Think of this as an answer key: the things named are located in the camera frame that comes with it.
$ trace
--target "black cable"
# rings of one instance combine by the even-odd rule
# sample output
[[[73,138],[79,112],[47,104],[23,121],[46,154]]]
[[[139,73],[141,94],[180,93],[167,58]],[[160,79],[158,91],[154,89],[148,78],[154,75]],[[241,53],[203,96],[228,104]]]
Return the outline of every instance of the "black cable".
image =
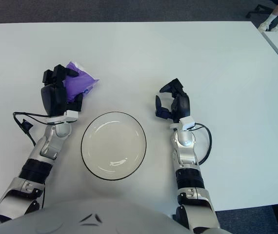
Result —
[[[210,152],[211,152],[211,150],[212,150],[212,141],[213,141],[213,140],[212,140],[211,131],[208,129],[208,127],[206,127],[204,124],[201,124],[201,123],[195,123],[195,125],[199,125],[199,126],[201,126],[201,127],[196,128],[196,129],[189,129],[189,130],[190,130],[190,131],[195,131],[195,130],[198,130],[198,129],[200,129],[200,128],[205,128],[206,131],[207,131],[207,134],[208,134],[208,138],[209,138],[209,146],[208,146],[206,155],[205,155],[205,157],[199,162],[199,165],[201,165],[201,164],[203,164],[203,163],[207,160],[207,158],[208,158],[208,156],[209,156],[209,154],[210,154]]]
[[[41,208],[43,208],[43,204],[45,202],[45,193],[46,193],[46,185],[43,188],[43,195],[42,195],[42,204],[41,204]]]
[[[38,116],[38,117],[50,117],[50,116],[46,116],[46,115],[40,115],[40,114],[34,114],[34,113],[28,113],[28,112],[14,112],[13,114],[13,119],[15,120],[15,122],[17,123],[17,125],[25,132],[25,134],[31,139],[33,145],[35,146],[36,145],[36,142],[34,141],[34,139],[32,138],[32,136],[30,135],[29,132],[26,132],[23,127],[22,127],[22,124],[20,123],[20,121],[17,119],[17,115],[24,115],[24,116],[27,116],[35,121],[37,121],[38,123],[41,123],[41,124],[45,124],[45,125],[57,125],[57,124],[62,124],[63,122],[60,122],[60,123],[44,123],[44,122],[41,122],[40,120],[32,117],[32,116]]]

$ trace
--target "gray carpet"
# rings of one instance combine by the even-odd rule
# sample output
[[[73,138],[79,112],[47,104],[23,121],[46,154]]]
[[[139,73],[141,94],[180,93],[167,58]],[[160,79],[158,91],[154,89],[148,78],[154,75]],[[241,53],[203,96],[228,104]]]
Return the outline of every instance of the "gray carpet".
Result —
[[[269,0],[0,0],[0,23],[246,20],[258,3],[275,6]]]
[[[269,0],[0,0],[0,23],[240,21],[247,20],[246,13],[257,4],[275,6]],[[258,26],[265,19],[264,15],[252,15],[249,20]],[[234,234],[278,234],[270,206],[217,215],[222,228]]]

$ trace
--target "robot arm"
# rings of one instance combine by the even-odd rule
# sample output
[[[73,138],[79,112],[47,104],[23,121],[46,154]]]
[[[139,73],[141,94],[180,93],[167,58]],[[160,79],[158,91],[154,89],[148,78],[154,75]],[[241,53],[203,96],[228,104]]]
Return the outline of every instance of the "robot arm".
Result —
[[[43,105],[49,116],[46,118],[44,136],[36,143],[29,158],[0,198],[0,223],[39,210],[40,197],[45,180],[61,151],[64,141],[72,132],[71,122],[78,119],[82,94],[74,102],[67,103],[63,80],[66,75],[78,76],[76,71],[58,65],[54,71],[47,70],[43,76],[45,86],[41,89]]]
[[[190,102],[178,79],[174,79],[160,89],[160,93],[168,92],[174,98],[172,112],[161,106],[156,96],[156,116],[170,118],[174,130],[171,138],[173,144],[173,164],[177,179],[177,199],[174,220],[194,233],[202,233],[210,228],[220,228],[208,191],[204,187],[203,178],[197,156],[194,152],[195,137],[190,131],[195,121],[190,116]]]

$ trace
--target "silver metal arm segment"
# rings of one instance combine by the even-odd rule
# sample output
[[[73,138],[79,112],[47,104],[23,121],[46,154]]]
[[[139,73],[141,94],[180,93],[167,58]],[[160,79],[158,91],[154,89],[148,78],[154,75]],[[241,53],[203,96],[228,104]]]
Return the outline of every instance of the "silver metal arm segment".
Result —
[[[53,121],[59,121],[46,127],[44,136],[35,145],[20,175],[12,180],[0,198],[0,222],[15,219],[40,208],[36,199],[42,195],[44,182],[64,141],[72,132],[71,124],[64,121],[73,121],[78,117],[77,112],[67,112],[59,119],[51,118]]]

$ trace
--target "purple plastic bag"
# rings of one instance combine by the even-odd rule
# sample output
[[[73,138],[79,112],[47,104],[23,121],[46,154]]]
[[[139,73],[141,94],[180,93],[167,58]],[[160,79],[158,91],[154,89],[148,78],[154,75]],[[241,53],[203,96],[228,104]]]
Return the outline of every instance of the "purple plastic bag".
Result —
[[[77,71],[79,75],[77,77],[66,76],[63,84],[67,92],[67,102],[73,102],[76,95],[83,93],[86,96],[87,93],[93,88],[93,85],[98,81],[98,79],[93,79],[85,71],[78,68],[79,65],[70,62],[66,68],[70,68]]]

